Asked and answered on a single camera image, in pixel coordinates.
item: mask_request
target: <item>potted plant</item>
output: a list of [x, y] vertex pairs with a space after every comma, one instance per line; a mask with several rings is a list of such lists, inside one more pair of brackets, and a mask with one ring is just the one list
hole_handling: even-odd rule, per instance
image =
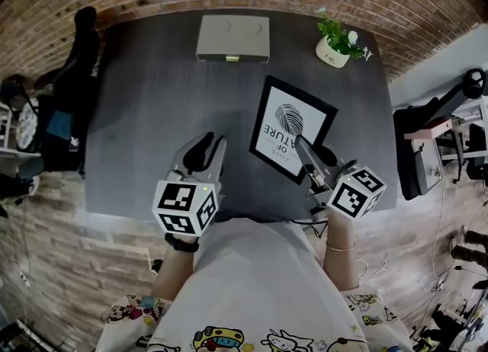
[[323, 38], [318, 42], [315, 53], [323, 62], [335, 68], [342, 68], [349, 57], [368, 60], [373, 55], [367, 47], [356, 44], [356, 31], [341, 30], [341, 24], [328, 18], [325, 13], [322, 13], [322, 21], [317, 25]]

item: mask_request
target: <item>black picture frame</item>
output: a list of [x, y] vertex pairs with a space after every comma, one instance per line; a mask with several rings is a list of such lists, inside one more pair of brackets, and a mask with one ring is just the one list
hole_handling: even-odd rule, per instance
[[323, 121], [322, 126], [320, 127], [320, 130], [317, 133], [317, 136], [314, 139], [314, 141], [311, 142], [308, 139], [308, 141], [314, 146], [322, 145], [322, 142], [326, 137], [326, 134], [329, 131], [329, 128], [334, 118], [336, 117], [338, 110], [332, 105], [327, 104], [325, 101], [322, 101], [319, 98], [316, 98], [315, 96], [312, 96], [311, 94], [308, 94], [305, 91], [302, 91], [301, 89], [280, 80], [279, 78], [275, 78], [272, 75], [266, 76], [265, 85], [262, 89], [261, 100], [259, 102], [258, 114], [256, 116], [254, 130], [252, 132], [251, 145], [249, 147], [249, 151], [256, 157], [259, 157], [261, 160], [266, 162], [268, 165], [272, 166], [277, 171], [284, 174], [287, 178], [291, 179], [297, 184], [301, 184], [306, 173], [303, 167], [301, 168], [299, 174], [296, 176], [256, 149], [256, 145], [258, 142], [258, 138], [262, 126], [262, 121], [266, 112], [266, 106], [268, 103], [269, 94], [271, 92], [271, 87], [275, 87], [280, 91], [283, 91], [284, 93], [293, 96], [294, 98], [304, 102], [305, 104], [310, 105], [311, 107], [323, 112], [326, 115], [326, 118]]

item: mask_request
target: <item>small box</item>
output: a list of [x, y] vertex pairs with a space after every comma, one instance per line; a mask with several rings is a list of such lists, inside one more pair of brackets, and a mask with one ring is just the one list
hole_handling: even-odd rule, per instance
[[414, 133], [403, 134], [405, 139], [434, 139], [452, 129], [452, 120], [434, 120], [428, 127], [415, 131]]
[[152, 213], [165, 233], [200, 237], [217, 210], [214, 184], [158, 181]]
[[269, 18], [233, 14], [203, 16], [197, 58], [200, 61], [268, 62]]
[[373, 210], [386, 188], [370, 168], [364, 167], [339, 179], [327, 207], [349, 219], [358, 219]]

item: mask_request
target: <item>person's hand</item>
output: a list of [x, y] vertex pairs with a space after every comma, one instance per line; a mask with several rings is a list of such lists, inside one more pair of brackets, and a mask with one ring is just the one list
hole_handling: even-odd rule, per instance
[[194, 244], [198, 240], [198, 237], [193, 237], [191, 235], [174, 234], [174, 237], [186, 242], [187, 244]]

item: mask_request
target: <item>beige device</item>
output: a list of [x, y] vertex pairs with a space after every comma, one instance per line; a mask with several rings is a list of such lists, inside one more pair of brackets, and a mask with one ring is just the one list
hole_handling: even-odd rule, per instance
[[202, 17], [200, 61], [268, 62], [269, 18], [209, 14]]

